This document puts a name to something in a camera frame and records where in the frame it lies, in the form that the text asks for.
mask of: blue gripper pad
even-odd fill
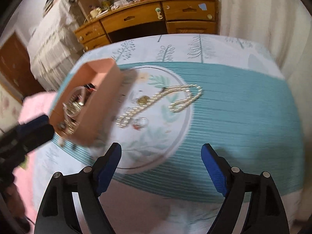
[[[98,181],[98,187],[96,189],[96,193],[98,194],[98,196],[106,192],[110,184],[110,181],[113,178],[113,175],[121,159],[121,145],[118,143],[113,143],[104,157],[107,157],[107,156],[109,158],[106,164],[99,171],[99,173],[97,173],[95,177],[96,180]]]
[[[222,167],[220,168],[217,163],[217,158],[219,158],[219,156],[215,153],[210,144],[204,144],[202,146],[201,156],[217,192],[221,193],[225,197],[228,193],[227,178],[221,171]]]

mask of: curtain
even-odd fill
[[[306,144],[298,220],[312,213],[312,27],[300,0],[219,0],[220,35],[252,40],[272,53],[294,96]]]

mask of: orange box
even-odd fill
[[[98,136],[105,114],[118,97],[122,81],[123,74],[114,59],[101,59],[83,64],[63,91],[51,113],[50,124],[55,132],[74,144],[91,145]],[[96,91],[91,94],[80,111],[75,132],[67,135],[57,126],[64,121],[63,102],[68,101],[68,95],[74,88],[88,83],[92,83]]]

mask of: wooden drawer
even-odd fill
[[[163,11],[160,11],[161,19],[159,19],[156,8],[161,10],[159,2],[135,6],[107,16],[101,20],[101,23],[105,31],[110,33],[129,26],[164,20]]]
[[[206,22],[206,21],[167,22],[167,29],[169,34],[174,33],[218,34],[216,22]]]
[[[98,21],[76,32],[75,34],[80,43],[86,43],[89,40],[104,35],[105,32],[101,23]]]
[[[167,21],[170,20],[206,20],[216,21],[216,2],[208,0],[170,0],[163,1],[163,10]]]
[[[83,44],[86,51],[92,50],[94,48],[105,46],[110,44],[110,40],[107,38],[106,35],[100,36],[95,38],[94,40],[90,40]]]

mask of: silver bolt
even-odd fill
[[[238,167],[236,167],[236,166],[233,166],[233,167],[231,168],[231,170],[232,170],[232,172],[234,172],[234,173],[239,173],[239,171],[240,171],[240,169],[239,169]]]
[[[264,172],[263,176],[266,177],[266,178],[269,178],[271,175],[268,172]]]
[[[89,173],[89,172],[92,171],[92,167],[91,167],[91,166],[87,166],[87,167],[83,168],[83,171],[84,171],[85,173]]]
[[[60,173],[59,173],[59,172],[53,174],[53,177],[54,177],[54,178],[58,178],[59,176],[60,176]]]

